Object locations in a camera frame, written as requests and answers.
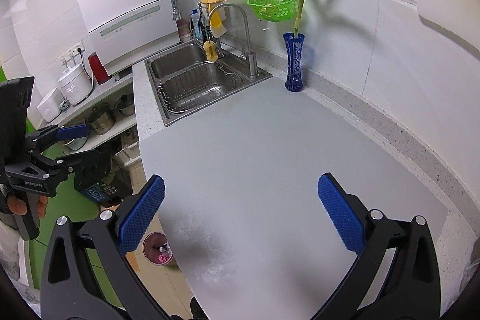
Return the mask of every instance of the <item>screw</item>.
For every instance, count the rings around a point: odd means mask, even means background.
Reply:
[[[100,213],[100,218],[102,220],[109,220],[113,216],[113,212],[110,210],[106,210]]]
[[[63,226],[67,222],[67,218],[65,216],[58,217],[57,225]]]
[[[370,212],[370,216],[374,219],[374,220],[381,220],[383,218],[383,213],[377,209],[373,209],[371,212]]]
[[[425,220],[425,218],[422,216],[415,217],[415,221],[420,226],[424,226],[427,223],[427,220]]]

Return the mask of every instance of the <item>kitchen sink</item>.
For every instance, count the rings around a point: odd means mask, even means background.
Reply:
[[[187,45],[179,48],[177,51],[169,52],[158,59],[152,60],[150,67],[154,77],[161,79],[205,60],[205,55],[195,45]]]
[[[245,60],[230,53],[209,62],[195,41],[161,52],[147,65],[166,126],[272,76],[259,68],[250,79]]]

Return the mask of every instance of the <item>shelf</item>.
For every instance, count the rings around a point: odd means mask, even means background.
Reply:
[[[108,80],[104,84],[98,85],[95,82],[95,88],[90,94],[90,96],[85,99],[83,102],[79,103],[76,106],[71,106],[66,112],[61,113],[56,119],[54,119],[50,124],[57,124],[59,127],[65,125],[66,123],[72,121],[80,114],[84,113],[92,106],[101,102],[108,96],[112,95],[116,91],[132,84],[134,81],[133,73],[130,72],[124,75],[120,80],[115,81],[114,78]]]
[[[97,135],[94,131],[91,131],[85,145],[81,147],[79,150],[73,151],[72,153],[92,150],[93,148],[96,148],[99,145],[103,144],[105,141],[108,141],[114,138],[115,136],[118,136],[123,131],[133,127],[137,123],[137,118],[135,117],[135,114],[129,115],[128,117],[124,117],[123,115],[117,112],[115,113],[115,116],[117,118],[117,122],[115,122],[115,125],[113,126],[112,129],[110,129],[107,133],[101,136]]]
[[[122,167],[127,168],[130,167],[132,164],[135,164],[142,158],[141,155],[138,155],[136,158],[130,159],[128,162],[126,162]]]

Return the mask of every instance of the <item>gray cutting board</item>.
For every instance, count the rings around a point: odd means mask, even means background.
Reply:
[[[318,199],[324,172],[367,209],[425,216],[434,239],[446,219],[446,207],[392,156],[275,77],[140,149],[147,178],[165,180],[160,221],[211,320],[308,320],[332,294],[356,255]]]

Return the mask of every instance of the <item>white appliance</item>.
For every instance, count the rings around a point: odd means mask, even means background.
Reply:
[[[81,64],[66,69],[58,81],[63,95],[72,105],[83,101],[93,90],[92,81]]]
[[[37,109],[47,122],[52,122],[60,113],[60,105],[64,98],[58,88],[50,91],[38,104]]]
[[[78,4],[109,75],[180,42],[171,0],[78,0]]]

